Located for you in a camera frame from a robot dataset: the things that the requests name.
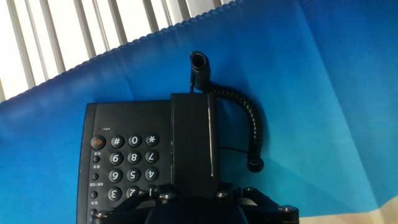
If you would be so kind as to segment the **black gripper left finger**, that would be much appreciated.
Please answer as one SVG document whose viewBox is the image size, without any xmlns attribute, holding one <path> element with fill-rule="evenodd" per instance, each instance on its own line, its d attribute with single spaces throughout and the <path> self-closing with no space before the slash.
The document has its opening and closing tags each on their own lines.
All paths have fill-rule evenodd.
<svg viewBox="0 0 398 224">
<path fill-rule="evenodd" d="M 150 190 L 140 190 L 117 207 L 92 215 L 91 222 L 93 224 L 145 223 L 152 207 L 138 208 L 140 204 L 154 201 L 155 208 L 176 199 L 178 199 L 178 193 L 172 184 L 159 185 Z"/>
</svg>

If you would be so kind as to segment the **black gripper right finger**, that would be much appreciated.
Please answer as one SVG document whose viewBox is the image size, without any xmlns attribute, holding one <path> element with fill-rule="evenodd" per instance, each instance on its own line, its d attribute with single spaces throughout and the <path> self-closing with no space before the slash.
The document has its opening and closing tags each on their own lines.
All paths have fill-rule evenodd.
<svg viewBox="0 0 398 224">
<path fill-rule="evenodd" d="M 254 187 L 238 187 L 221 183 L 213 194 L 221 205 L 222 219 L 228 223 L 299 224 L 299 209 L 293 205 L 279 205 Z"/>
</svg>

